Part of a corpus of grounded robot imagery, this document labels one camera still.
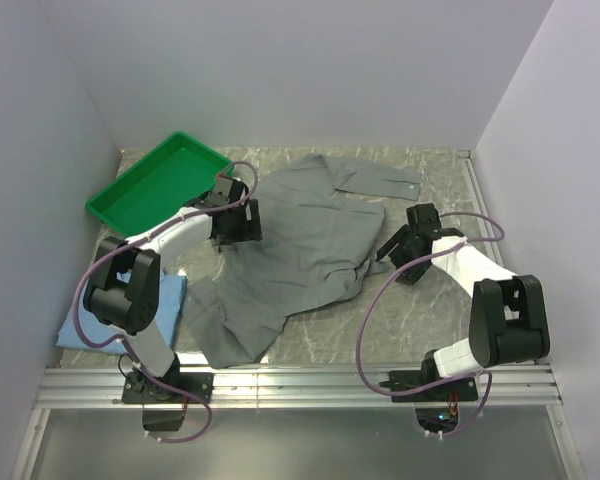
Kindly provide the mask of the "grey long sleeve shirt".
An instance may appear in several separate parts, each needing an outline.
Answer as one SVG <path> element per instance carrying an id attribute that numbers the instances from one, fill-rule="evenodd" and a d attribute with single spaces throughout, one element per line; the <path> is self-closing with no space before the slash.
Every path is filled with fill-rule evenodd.
<path id="1" fill-rule="evenodd" d="M 216 369 L 253 363 L 288 317 L 357 296 L 388 266 L 372 250 L 383 197 L 415 201 L 421 176 L 364 159 L 307 155 L 263 177 L 262 238 L 224 248 L 217 278 L 187 290 L 188 327 Z"/>

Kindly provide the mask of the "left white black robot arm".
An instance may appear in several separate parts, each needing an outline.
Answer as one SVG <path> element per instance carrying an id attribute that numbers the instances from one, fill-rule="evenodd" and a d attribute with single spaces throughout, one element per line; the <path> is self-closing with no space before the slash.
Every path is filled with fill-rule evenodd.
<path id="1" fill-rule="evenodd" d="M 108 237 L 96 260 L 80 280 L 73 302 L 115 333 L 96 342 L 84 332 L 79 308 L 72 307 L 74 329 L 86 346 L 101 349 L 117 342 L 131 357 L 134 373 L 159 402 L 184 392 L 180 362 L 161 335 L 155 320 L 163 265 L 187 247 L 212 241 L 222 247 L 260 241 L 262 227 L 255 199 L 207 208 L 198 202 L 180 208 L 158 226 L 126 239 Z"/>

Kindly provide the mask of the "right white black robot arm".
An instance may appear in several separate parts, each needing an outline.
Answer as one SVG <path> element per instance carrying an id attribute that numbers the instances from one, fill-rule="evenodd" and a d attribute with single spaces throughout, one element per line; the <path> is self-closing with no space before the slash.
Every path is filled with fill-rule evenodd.
<path id="1" fill-rule="evenodd" d="M 548 356 L 550 335 L 541 282 L 507 270 L 476 249 L 456 228 L 402 226 L 377 252 L 413 285 L 434 266 L 471 298 L 466 338 L 425 355 L 420 385 L 440 400 L 456 378 L 501 364 Z"/>

